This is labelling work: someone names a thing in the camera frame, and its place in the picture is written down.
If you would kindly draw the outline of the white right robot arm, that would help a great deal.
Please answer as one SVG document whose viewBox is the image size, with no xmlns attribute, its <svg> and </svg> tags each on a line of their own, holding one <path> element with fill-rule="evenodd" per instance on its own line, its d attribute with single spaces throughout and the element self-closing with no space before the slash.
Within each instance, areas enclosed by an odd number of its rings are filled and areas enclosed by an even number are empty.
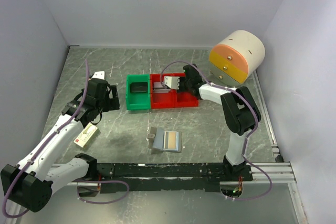
<svg viewBox="0 0 336 224">
<path fill-rule="evenodd" d="M 223 176 L 230 181 L 246 170 L 245 151 L 251 134 L 261 120 L 259 109 L 245 86 L 229 88 L 202 79 L 195 64 L 183 67 L 185 78 L 179 89 L 199 100 L 215 102 L 222 106 L 225 122 L 230 130 L 228 150 L 223 158 Z"/>
</svg>

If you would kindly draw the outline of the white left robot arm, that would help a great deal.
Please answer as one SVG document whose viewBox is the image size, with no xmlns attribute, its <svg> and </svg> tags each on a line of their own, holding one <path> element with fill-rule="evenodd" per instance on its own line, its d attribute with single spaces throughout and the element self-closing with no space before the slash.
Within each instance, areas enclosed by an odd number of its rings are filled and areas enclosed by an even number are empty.
<svg viewBox="0 0 336 224">
<path fill-rule="evenodd" d="M 82 92 L 64 107 L 45 138 L 16 165 L 7 164 L 1 170 L 5 199 L 28 211 L 38 212 L 47 205 L 53 193 L 69 182 L 96 179 L 97 160 L 83 153 L 77 154 L 69 164 L 62 165 L 55 172 L 50 169 L 67 145 L 90 122 L 104 112 L 119 108 L 115 85 L 98 78 L 88 80 Z"/>
</svg>

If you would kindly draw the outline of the black card in green bin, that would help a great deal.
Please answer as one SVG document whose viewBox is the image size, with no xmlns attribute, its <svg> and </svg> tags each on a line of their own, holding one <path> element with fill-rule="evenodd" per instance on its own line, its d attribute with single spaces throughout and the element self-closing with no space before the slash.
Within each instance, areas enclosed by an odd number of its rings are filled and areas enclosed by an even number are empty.
<svg viewBox="0 0 336 224">
<path fill-rule="evenodd" d="M 147 93 L 148 83 L 147 82 L 133 82 L 130 84 L 131 93 Z"/>
</svg>

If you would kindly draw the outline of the silver card in red bin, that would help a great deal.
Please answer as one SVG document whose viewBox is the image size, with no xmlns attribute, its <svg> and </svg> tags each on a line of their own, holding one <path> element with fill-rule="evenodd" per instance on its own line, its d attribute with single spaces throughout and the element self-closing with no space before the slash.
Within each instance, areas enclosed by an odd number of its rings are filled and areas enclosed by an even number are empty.
<svg viewBox="0 0 336 224">
<path fill-rule="evenodd" d="M 154 93 L 168 93 L 170 92 L 170 88 L 162 86 L 160 82 L 153 83 L 153 92 Z"/>
</svg>

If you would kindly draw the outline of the red plastic bin right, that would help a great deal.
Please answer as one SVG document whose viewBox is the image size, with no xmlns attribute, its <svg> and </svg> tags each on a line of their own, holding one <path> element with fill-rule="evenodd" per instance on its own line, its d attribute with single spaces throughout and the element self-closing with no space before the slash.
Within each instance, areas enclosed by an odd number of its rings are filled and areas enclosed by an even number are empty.
<svg viewBox="0 0 336 224">
<path fill-rule="evenodd" d="M 179 77 L 180 86 L 177 90 L 173 92 L 173 97 L 175 101 L 176 108 L 188 108 L 188 107 L 198 107 L 198 99 L 187 91 L 185 86 L 185 74 L 184 73 L 173 73 L 174 77 Z"/>
</svg>

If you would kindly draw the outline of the red plastic bin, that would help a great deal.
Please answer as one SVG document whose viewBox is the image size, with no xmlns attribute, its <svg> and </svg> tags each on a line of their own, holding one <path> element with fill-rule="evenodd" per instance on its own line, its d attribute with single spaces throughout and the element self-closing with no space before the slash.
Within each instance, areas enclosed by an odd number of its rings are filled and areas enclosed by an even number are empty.
<svg viewBox="0 0 336 224">
<path fill-rule="evenodd" d="M 173 91 L 168 93 L 154 93 L 153 83 L 160 82 L 160 74 L 150 74 L 150 92 L 151 92 L 151 109 L 171 109 L 175 107 Z"/>
<path fill-rule="evenodd" d="M 184 73 L 173 73 L 174 77 L 179 77 L 180 86 L 177 90 L 173 92 L 173 97 L 175 101 L 176 108 L 188 108 L 188 107 L 198 107 L 198 99 L 187 91 L 185 86 L 185 74 Z"/>
</svg>

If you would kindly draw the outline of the green plastic bin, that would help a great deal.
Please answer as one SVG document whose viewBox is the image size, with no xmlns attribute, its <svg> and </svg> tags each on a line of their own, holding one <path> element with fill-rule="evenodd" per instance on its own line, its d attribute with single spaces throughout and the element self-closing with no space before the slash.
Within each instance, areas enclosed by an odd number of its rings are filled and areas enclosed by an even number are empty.
<svg viewBox="0 0 336 224">
<path fill-rule="evenodd" d="M 127 110 L 148 110 L 151 108 L 149 74 L 129 74 L 125 92 Z"/>
</svg>

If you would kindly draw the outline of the red plastic bin middle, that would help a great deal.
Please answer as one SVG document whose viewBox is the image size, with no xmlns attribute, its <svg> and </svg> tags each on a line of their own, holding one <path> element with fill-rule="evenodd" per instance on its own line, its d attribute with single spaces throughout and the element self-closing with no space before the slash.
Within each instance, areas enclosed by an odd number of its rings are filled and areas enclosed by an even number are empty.
<svg viewBox="0 0 336 224">
<path fill-rule="evenodd" d="M 168 93 L 154 93 L 153 83 L 160 82 L 160 74 L 150 74 L 150 92 L 151 92 L 151 109 L 171 109 L 175 107 L 173 91 Z"/>
</svg>

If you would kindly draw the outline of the round beige drawer cabinet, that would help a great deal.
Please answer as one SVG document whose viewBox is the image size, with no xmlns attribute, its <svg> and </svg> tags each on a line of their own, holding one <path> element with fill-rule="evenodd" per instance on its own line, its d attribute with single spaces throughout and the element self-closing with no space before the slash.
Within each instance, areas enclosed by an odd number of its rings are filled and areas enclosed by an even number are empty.
<svg viewBox="0 0 336 224">
<path fill-rule="evenodd" d="M 209 53 L 209 70 L 221 83 L 238 87 L 261 65 L 265 46 L 254 34 L 236 30 Z"/>
</svg>

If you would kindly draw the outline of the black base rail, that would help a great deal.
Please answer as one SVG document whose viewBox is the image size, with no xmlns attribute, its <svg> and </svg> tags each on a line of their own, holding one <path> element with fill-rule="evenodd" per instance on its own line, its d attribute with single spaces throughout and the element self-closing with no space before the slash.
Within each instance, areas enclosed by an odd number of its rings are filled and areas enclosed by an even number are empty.
<svg viewBox="0 0 336 224">
<path fill-rule="evenodd" d="M 239 178 L 250 182 L 251 167 L 243 162 L 236 168 L 224 159 L 222 163 L 98 163 L 84 153 L 77 154 L 89 164 L 84 179 L 92 183 L 99 179 L 101 193 L 122 191 L 203 190 L 220 192 L 220 184 Z"/>
</svg>

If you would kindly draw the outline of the aluminium frame rail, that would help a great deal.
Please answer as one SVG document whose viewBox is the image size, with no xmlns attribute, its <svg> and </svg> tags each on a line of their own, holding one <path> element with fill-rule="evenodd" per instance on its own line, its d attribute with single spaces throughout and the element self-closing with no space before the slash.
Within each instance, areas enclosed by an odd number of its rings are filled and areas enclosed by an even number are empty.
<svg viewBox="0 0 336 224">
<path fill-rule="evenodd" d="M 197 188 L 206 186 L 237 185 L 238 177 L 244 184 L 267 184 L 296 181 L 290 163 L 257 163 L 237 175 L 228 175 L 222 163 L 99 163 L 98 174 L 93 179 L 72 179 L 78 185 L 119 180 L 133 190 L 171 190 L 172 188 Z"/>
</svg>

